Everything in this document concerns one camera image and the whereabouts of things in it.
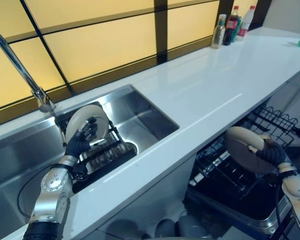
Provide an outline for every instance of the dish rack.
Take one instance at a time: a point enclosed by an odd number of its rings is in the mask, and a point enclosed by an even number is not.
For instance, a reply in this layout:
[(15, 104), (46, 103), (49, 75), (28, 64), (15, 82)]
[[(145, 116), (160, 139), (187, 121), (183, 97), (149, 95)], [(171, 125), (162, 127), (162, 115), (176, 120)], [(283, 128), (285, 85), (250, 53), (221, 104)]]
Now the dish rack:
[[(258, 135), (270, 136), (286, 149), (294, 140), (291, 130), (297, 122), (296, 118), (290, 118), (288, 114), (262, 104), (235, 126), (250, 129)], [(264, 180), (263, 175), (245, 170), (231, 158), (225, 148), (225, 134), (218, 136), (197, 153), (194, 170), (189, 181), (191, 186), (205, 181), (207, 191), (217, 192), (221, 188), (239, 200)]]
[[(65, 136), (68, 122), (75, 112), (76, 110), (71, 111), (55, 119), (63, 136)], [(108, 132), (104, 136), (104, 140), (81, 154), (74, 166), (72, 170), (73, 193), (76, 194), (136, 155), (136, 146), (125, 142), (112, 121), (109, 121)]]

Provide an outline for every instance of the faucet spout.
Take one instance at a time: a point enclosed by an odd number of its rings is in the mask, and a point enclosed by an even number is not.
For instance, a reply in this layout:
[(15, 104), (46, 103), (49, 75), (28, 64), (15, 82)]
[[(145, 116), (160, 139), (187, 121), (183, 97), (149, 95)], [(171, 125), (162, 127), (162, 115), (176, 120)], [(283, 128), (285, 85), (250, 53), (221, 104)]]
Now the faucet spout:
[(30, 76), (29, 72), (25, 69), (19, 58), (16, 56), (15, 52), (11, 49), (7, 41), (1, 35), (0, 48), (31, 88), (31, 93), (37, 100), (39, 110), (43, 113), (52, 112), (55, 108), (54, 103), (49, 99), (45, 91), (37, 85), (34, 79)]

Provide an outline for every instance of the white bottle cap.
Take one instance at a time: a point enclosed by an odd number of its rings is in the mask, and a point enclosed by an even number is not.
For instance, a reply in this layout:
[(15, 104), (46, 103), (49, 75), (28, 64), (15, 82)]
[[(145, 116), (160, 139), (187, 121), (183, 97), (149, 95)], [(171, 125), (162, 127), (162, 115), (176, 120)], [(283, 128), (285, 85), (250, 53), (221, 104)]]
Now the white bottle cap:
[(219, 19), (221, 19), (221, 20), (223, 20), (223, 21), (225, 21), (226, 18), (227, 18), (227, 14), (220, 14), (220, 15), (219, 15)]

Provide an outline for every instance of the open dishwasher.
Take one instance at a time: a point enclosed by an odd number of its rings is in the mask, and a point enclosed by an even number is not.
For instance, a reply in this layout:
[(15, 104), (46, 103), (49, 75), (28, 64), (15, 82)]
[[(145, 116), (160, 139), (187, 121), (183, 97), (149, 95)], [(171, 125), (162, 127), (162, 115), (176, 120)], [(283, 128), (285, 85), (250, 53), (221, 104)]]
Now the open dishwasher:
[[(280, 144), (300, 170), (300, 147), (290, 147), (294, 141), (292, 129), (296, 118), (267, 107), (266, 103), (255, 108), (238, 121), (241, 126), (267, 135)], [(226, 150), (225, 134), (221, 134), (202, 148), (190, 177), (187, 197), (216, 210), (228, 223), (257, 240), (280, 239), (276, 217), (276, 172), (262, 175), (245, 170)], [(294, 225), (292, 205), (279, 192), (278, 208), (281, 226), (288, 232)]]

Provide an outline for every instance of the white plate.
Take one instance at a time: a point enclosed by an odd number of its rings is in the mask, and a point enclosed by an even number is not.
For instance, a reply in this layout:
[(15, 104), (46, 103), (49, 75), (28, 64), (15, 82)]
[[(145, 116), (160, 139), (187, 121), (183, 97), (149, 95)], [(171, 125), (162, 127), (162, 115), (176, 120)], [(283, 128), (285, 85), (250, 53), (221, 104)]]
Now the white plate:
[(78, 109), (70, 118), (65, 131), (66, 143), (72, 138), (75, 132), (82, 126), (82, 124), (91, 117), (96, 117), (96, 137), (90, 141), (97, 141), (103, 139), (109, 130), (109, 119), (102, 109), (97, 105), (86, 105)]
[(271, 163), (257, 157), (248, 146), (262, 150), (265, 141), (244, 127), (233, 126), (226, 131), (225, 147), (238, 164), (250, 172), (259, 174), (269, 174), (275, 170)]

